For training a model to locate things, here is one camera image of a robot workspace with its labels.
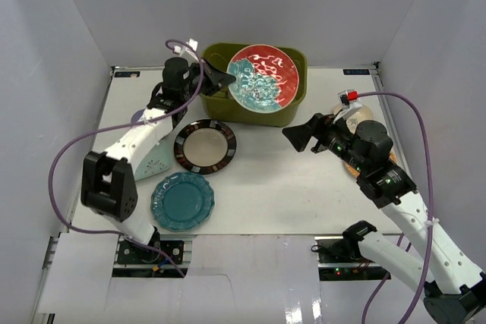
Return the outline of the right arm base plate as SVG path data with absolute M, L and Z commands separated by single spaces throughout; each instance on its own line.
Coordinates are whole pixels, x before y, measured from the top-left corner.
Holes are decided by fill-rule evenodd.
M 322 282 L 380 281 L 388 275 L 381 266 L 356 255 L 342 237 L 317 239 L 311 251 L 317 255 Z

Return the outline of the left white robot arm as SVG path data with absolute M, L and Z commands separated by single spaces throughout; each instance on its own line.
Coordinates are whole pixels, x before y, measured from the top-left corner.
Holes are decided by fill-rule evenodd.
M 156 228 L 137 208 L 134 173 L 149 151 L 183 119 L 191 97 L 212 96 L 235 80 L 205 60 L 168 59 L 162 80 L 153 88 L 135 125 L 102 152 L 91 151 L 84 157 L 81 203 L 136 241 L 134 253 L 145 263 L 159 257 L 161 246 L 154 239 Z

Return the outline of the red and teal floral plate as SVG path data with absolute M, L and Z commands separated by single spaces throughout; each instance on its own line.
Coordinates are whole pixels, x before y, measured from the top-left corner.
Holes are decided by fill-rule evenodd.
M 295 100 L 301 86 L 297 64 L 275 46 L 245 46 L 230 59 L 226 73 L 231 97 L 244 109 L 259 114 L 279 112 Z

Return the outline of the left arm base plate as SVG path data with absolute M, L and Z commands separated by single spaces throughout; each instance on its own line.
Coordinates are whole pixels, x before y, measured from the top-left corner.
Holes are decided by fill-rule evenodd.
M 185 242 L 183 240 L 161 240 L 156 248 L 169 256 L 176 265 L 183 263 L 185 250 Z M 163 254 L 139 247 L 123 239 L 118 241 L 115 263 L 123 266 L 156 263 L 169 264 Z

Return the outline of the black rimmed beige plate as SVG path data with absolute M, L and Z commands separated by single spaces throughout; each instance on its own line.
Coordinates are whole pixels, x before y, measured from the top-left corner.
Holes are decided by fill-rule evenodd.
M 185 170 L 211 175 L 225 168 L 235 157 L 237 140 L 232 129 L 213 119 L 201 119 L 183 127 L 175 137 L 176 162 Z

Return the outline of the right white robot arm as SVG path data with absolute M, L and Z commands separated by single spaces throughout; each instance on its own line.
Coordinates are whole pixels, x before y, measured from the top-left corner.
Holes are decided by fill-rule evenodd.
M 351 132 L 334 115 L 315 114 L 307 123 L 282 131 L 302 152 L 311 138 L 313 153 L 332 152 L 358 172 L 360 191 L 406 236 L 420 257 L 391 244 L 369 222 L 343 233 L 342 251 L 354 262 L 364 258 L 381 265 L 413 291 L 437 323 L 465 323 L 485 307 L 485 273 L 428 218 L 417 187 L 391 158 L 393 141 L 377 121 L 365 120 Z

